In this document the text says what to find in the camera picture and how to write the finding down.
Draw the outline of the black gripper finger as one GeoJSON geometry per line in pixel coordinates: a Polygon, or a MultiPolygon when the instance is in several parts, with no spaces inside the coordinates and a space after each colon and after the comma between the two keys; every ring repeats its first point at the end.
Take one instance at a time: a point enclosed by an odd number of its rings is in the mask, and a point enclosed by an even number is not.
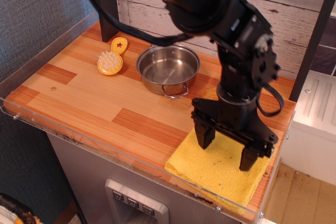
{"type": "Polygon", "coordinates": [[[194,129],[199,146],[206,149],[215,138],[215,130],[212,127],[202,125],[200,122],[195,122],[194,129]]]}
{"type": "Polygon", "coordinates": [[[242,151],[240,167],[241,171],[249,171],[259,157],[259,149],[253,146],[245,146],[242,151]]]}

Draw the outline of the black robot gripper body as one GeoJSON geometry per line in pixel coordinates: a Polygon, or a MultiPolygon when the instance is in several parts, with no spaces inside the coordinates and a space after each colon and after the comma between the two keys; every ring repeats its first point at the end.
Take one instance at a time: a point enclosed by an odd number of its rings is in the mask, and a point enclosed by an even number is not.
{"type": "Polygon", "coordinates": [[[259,149],[259,156],[270,157],[278,136],[259,118],[256,99],[247,101],[231,97],[209,100],[194,98],[192,118],[204,126],[212,127],[232,139],[259,149]]]}

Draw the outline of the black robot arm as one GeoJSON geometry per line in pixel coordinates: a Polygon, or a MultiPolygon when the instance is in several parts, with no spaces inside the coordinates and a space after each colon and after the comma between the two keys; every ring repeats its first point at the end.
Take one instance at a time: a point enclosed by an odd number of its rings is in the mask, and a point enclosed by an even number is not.
{"type": "Polygon", "coordinates": [[[279,65],[272,50],[270,23],[246,0],[164,0],[174,25],[189,36],[207,36],[217,45],[222,67],[217,100],[195,98],[192,118],[198,144],[207,148],[216,132],[244,145],[240,170],[259,157],[270,157],[276,134],[259,118],[274,116],[260,105],[262,90],[284,105],[270,82],[279,65]]]}

